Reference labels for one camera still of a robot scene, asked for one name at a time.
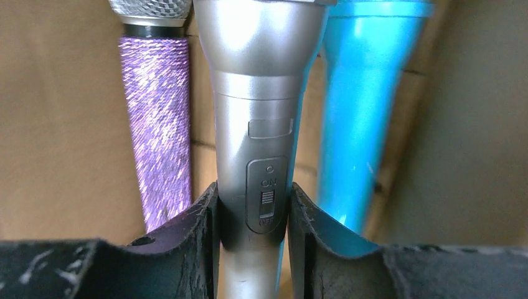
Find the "microphone handle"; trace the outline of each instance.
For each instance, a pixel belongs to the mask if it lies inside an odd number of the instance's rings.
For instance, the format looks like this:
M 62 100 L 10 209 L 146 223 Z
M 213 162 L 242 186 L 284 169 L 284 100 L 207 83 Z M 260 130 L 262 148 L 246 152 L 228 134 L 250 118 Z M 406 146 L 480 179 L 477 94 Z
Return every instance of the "microphone handle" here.
M 121 65 L 146 232 L 190 206 L 189 44 L 183 28 L 125 25 Z
M 225 297 L 276 298 L 302 95 L 214 101 Z

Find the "microphone grille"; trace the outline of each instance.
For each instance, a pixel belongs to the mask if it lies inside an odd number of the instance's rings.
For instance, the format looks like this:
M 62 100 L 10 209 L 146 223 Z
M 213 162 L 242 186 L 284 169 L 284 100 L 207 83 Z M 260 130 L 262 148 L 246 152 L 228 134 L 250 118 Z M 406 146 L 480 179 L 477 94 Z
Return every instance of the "microphone grille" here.
M 115 13 L 124 16 L 185 19 L 191 0 L 110 0 Z

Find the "shiny blue handle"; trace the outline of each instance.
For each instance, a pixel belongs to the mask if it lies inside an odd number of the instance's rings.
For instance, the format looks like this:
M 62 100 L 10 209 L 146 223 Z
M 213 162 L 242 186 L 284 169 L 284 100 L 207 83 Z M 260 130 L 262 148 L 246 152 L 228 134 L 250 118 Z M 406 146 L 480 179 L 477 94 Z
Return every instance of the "shiny blue handle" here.
M 330 12 L 318 204 L 354 232 L 363 230 L 401 69 L 431 11 L 427 2 L 356 1 Z

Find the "silver metallic body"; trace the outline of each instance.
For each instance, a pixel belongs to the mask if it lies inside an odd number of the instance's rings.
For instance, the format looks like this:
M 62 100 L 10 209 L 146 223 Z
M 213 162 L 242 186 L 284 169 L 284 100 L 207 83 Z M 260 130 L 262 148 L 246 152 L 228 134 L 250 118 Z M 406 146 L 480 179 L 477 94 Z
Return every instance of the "silver metallic body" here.
M 183 27 L 191 0 L 109 0 L 124 24 Z
M 301 103 L 334 2 L 195 0 L 214 90 L 226 298 L 276 298 Z

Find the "purple glittery handle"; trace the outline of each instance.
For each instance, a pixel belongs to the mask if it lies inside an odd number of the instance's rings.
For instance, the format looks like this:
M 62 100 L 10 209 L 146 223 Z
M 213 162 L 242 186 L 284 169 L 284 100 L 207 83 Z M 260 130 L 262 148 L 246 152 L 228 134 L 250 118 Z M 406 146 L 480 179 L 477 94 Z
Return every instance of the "purple glittery handle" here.
M 146 231 L 191 204 L 187 39 L 120 40 Z

